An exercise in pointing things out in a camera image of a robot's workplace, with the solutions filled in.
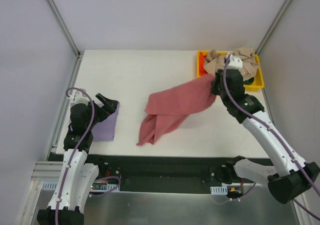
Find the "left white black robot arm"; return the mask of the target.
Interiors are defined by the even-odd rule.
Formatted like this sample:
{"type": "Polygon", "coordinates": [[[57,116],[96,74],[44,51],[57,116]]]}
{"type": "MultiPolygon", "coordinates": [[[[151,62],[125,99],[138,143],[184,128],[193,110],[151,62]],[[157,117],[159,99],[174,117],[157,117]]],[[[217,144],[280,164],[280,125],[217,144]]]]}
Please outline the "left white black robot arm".
{"type": "Polygon", "coordinates": [[[95,96],[96,104],[85,92],[69,95],[71,100],[68,130],[63,141],[63,163],[55,191],[46,209],[37,214],[40,225],[83,225],[84,207],[92,197],[95,182],[118,182],[114,191],[120,187],[120,177],[109,176],[102,160],[89,163],[88,154],[94,135],[95,125],[106,121],[117,112],[119,102],[106,98],[100,93],[95,96]]]}

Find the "pink red t shirt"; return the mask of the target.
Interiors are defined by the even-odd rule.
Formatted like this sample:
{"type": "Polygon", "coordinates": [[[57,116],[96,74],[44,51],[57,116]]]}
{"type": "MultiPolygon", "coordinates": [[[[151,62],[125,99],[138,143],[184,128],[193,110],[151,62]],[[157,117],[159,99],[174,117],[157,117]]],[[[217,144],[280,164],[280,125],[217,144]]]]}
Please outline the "pink red t shirt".
{"type": "Polygon", "coordinates": [[[154,144],[176,130],[190,115],[208,109],[216,100],[211,93],[216,77],[206,74],[184,84],[149,95],[146,117],[139,129],[137,146],[154,144]]]}

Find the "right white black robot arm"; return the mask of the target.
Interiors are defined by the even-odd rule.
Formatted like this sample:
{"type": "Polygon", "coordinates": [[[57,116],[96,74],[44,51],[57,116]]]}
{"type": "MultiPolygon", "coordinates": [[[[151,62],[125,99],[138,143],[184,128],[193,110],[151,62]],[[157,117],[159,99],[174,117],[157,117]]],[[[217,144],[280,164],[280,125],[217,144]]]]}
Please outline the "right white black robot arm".
{"type": "Polygon", "coordinates": [[[314,185],[320,167],[315,162],[307,162],[272,127],[261,102],[245,92],[238,70],[218,70],[211,83],[211,93],[220,96],[228,113],[254,136],[272,162],[271,166],[264,166],[237,156],[225,169],[228,181],[234,183],[245,178],[266,186],[281,204],[292,201],[314,185]]]}

